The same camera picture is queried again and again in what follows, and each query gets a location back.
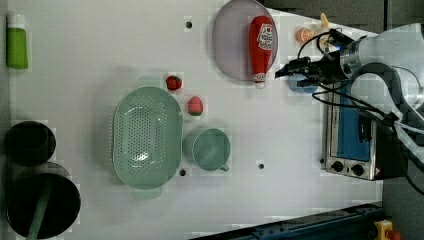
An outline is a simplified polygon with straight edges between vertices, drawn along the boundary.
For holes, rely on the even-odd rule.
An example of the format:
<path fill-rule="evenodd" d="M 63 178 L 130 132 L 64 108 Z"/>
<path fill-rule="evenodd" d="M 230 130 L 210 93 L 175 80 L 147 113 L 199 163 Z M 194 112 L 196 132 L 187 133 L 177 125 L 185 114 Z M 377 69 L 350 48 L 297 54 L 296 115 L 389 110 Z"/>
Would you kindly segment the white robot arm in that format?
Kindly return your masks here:
<path fill-rule="evenodd" d="M 300 74 L 303 85 L 354 82 L 373 74 L 385 84 L 393 109 L 400 118 L 398 139 L 410 160 L 423 167 L 423 25 L 414 23 L 354 40 L 336 29 L 325 32 L 337 49 L 318 61 L 299 55 L 275 73 L 277 78 Z"/>

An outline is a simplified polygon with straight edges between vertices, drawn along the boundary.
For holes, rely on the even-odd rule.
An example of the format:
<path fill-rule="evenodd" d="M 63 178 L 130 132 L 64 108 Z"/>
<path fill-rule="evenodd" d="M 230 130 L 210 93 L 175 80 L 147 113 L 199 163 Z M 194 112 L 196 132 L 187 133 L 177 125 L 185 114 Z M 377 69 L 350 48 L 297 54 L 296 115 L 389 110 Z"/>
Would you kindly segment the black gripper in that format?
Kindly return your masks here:
<path fill-rule="evenodd" d="M 304 83 L 307 85 L 316 86 L 334 84 L 347 79 L 340 66 L 340 58 L 336 56 L 324 56 L 318 61 L 312 61 L 310 57 L 291 60 L 274 74 L 274 78 L 295 74 L 305 76 Z"/>

